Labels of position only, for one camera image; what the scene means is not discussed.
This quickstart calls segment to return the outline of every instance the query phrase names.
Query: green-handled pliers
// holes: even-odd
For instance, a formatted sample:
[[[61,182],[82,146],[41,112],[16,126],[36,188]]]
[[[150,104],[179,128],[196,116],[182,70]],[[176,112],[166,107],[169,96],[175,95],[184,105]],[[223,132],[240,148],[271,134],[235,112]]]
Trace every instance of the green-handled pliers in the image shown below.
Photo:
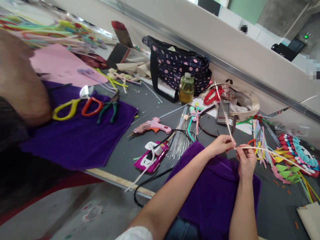
[[[109,108],[111,108],[111,106],[113,106],[113,115],[110,119],[110,123],[113,124],[114,121],[115,121],[115,116],[118,112],[118,99],[119,99],[119,91],[116,92],[116,94],[110,99],[109,102],[106,102],[104,103],[104,107],[102,108],[102,110],[100,111],[99,113],[99,118],[98,118],[98,121],[97,121],[97,124],[100,124],[101,123],[101,118],[102,118],[102,115],[108,111]]]

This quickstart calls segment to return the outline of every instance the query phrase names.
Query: black bag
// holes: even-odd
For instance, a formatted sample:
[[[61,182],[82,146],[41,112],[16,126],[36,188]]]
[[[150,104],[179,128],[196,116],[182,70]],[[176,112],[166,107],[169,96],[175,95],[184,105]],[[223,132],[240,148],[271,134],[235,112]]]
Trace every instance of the black bag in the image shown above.
[[[194,96],[206,90],[211,80],[208,58],[193,51],[186,51],[172,44],[161,42],[151,36],[145,36],[142,42],[151,50],[150,72],[154,90],[170,102],[179,100],[178,86],[181,77],[189,72],[194,77]],[[158,88],[158,78],[175,89],[174,98]]]

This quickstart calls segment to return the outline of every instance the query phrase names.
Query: green felt leaf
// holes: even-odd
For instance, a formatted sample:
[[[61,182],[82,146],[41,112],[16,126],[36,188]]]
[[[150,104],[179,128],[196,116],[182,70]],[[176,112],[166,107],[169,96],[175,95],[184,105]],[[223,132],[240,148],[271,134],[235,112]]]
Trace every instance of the green felt leaf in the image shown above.
[[[295,175],[298,175],[298,174],[293,174],[290,177],[288,177],[286,180],[288,180],[290,182],[293,182],[294,180],[296,180],[296,176]]]
[[[276,167],[277,167],[279,172],[283,172],[284,170],[286,170],[288,168],[287,166],[283,166],[283,165],[280,165],[280,164],[277,164]]]
[[[298,172],[298,171],[300,170],[300,168],[293,166],[293,167],[291,167],[289,170],[290,170],[291,172],[296,173],[296,172]]]
[[[294,180],[297,180],[297,179],[299,179],[299,178],[301,178],[301,175],[295,174],[295,179],[294,179]]]
[[[291,173],[290,171],[283,171],[283,172],[280,172],[279,174],[286,179],[290,173]]]

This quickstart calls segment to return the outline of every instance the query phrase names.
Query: pink glue gun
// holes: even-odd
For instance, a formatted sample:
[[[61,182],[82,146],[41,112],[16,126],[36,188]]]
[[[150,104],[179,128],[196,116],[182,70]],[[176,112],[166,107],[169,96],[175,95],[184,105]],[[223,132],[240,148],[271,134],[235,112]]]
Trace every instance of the pink glue gun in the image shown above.
[[[160,124],[159,118],[153,118],[151,121],[142,123],[139,127],[135,128],[133,130],[133,133],[128,137],[131,137],[134,134],[143,134],[150,129],[155,133],[157,133],[159,130],[164,131],[166,134],[170,134],[172,132],[172,129],[170,127]]]

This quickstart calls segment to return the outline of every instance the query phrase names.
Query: oil bottle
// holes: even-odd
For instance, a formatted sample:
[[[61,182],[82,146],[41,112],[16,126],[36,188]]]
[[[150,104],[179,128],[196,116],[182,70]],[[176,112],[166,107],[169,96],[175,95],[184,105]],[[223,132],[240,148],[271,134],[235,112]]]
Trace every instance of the oil bottle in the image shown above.
[[[194,94],[194,77],[191,77],[191,74],[186,72],[184,76],[181,77],[179,84],[179,99],[183,103],[192,102]]]

